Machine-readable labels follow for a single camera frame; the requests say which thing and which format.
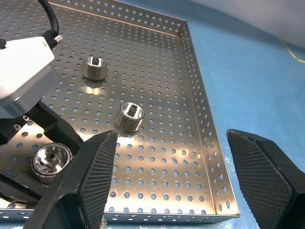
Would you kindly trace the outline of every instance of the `stainless steel tray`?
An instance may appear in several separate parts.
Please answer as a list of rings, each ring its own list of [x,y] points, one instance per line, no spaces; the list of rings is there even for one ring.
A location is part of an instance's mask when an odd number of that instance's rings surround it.
[[[134,101],[146,112],[138,132],[118,129],[106,220],[216,223],[239,217],[187,22],[114,0],[53,0],[52,6],[64,39],[54,50],[60,79],[44,103],[84,140],[117,129],[122,102]],[[6,39],[49,27],[37,1],[0,0],[0,9]],[[82,78],[89,55],[107,60],[105,82]],[[24,126],[0,147],[0,169],[33,176],[30,158],[50,142],[42,133],[35,123]],[[27,219],[32,212],[7,205],[3,201],[1,220]]]

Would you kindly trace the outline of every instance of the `white wall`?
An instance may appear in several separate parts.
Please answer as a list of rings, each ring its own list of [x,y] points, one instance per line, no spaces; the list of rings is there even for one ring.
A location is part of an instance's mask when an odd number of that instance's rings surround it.
[[[191,0],[305,48],[305,0]]]

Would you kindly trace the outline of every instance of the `metal knob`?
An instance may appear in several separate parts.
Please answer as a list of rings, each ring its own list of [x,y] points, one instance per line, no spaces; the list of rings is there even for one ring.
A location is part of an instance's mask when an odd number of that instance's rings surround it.
[[[115,123],[124,131],[134,132],[140,128],[144,110],[134,103],[123,103],[118,110]]]
[[[82,74],[91,80],[103,80],[107,75],[107,62],[98,57],[87,57],[83,61]]]
[[[32,169],[44,184],[53,178],[71,161],[72,153],[60,143],[48,144],[40,148],[32,158]]]

